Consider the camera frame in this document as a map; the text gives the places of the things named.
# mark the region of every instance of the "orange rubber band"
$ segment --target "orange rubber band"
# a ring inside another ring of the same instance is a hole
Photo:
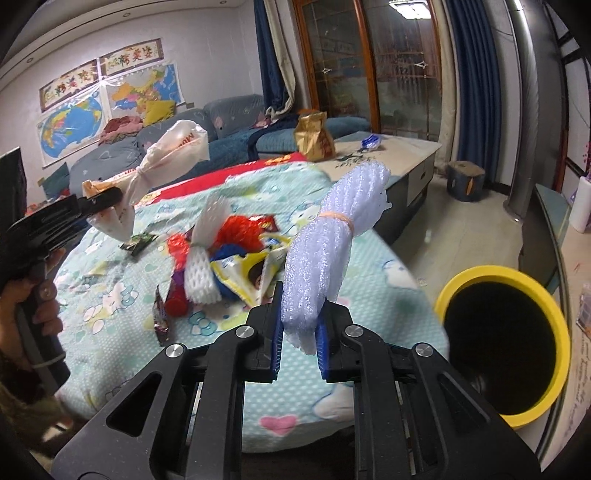
[[[351,220],[346,215],[339,213],[339,212],[322,212],[318,215],[319,217],[329,217],[329,218],[336,218],[337,220],[341,220],[341,222],[345,222],[351,230],[351,235],[355,232],[355,227],[353,225],[353,220]]]

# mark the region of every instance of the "world map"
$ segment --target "world map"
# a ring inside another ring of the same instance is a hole
[[[62,158],[88,145],[97,136],[103,110],[93,96],[54,111],[41,125],[41,148],[50,158]]]

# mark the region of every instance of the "cabinet drawer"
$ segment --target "cabinet drawer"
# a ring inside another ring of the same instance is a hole
[[[408,193],[407,206],[410,205],[417,195],[423,191],[423,188],[429,184],[433,178],[435,169],[435,154],[414,167],[408,174]]]

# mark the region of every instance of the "light blue bedsheet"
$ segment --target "light blue bedsheet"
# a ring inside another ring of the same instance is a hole
[[[273,214],[283,232],[295,234],[313,218],[330,180],[311,164],[291,163],[229,178],[216,190],[238,214]],[[173,260],[165,240],[194,223],[212,190],[139,207],[135,232],[159,234],[134,262],[120,242],[91,229],[60,269],[56,283],[72,375],[59,396],[90,417],[160,350],[152,328],[154,291],[168,289]],[[390,343],[422,341],[447,355],[447,339],[425,295],[381,238],[369,231],[354,239],[339,303],[356,323]],[[173,320],[172,339],[189,348],[213,342],[246,321],[242,303],[195,307]],[[315,356],[284,344],[273,385],[248,384],[243,450],[269,452],[331,435],[353,422],[352,388],[327,385]]]

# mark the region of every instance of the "brown paper bag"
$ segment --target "brown paper bag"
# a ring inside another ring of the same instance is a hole
[[[328,160],[336,155],[335,141],[326,129],[326,112],[301,115],[294,131],[298,151],[309,161]]]

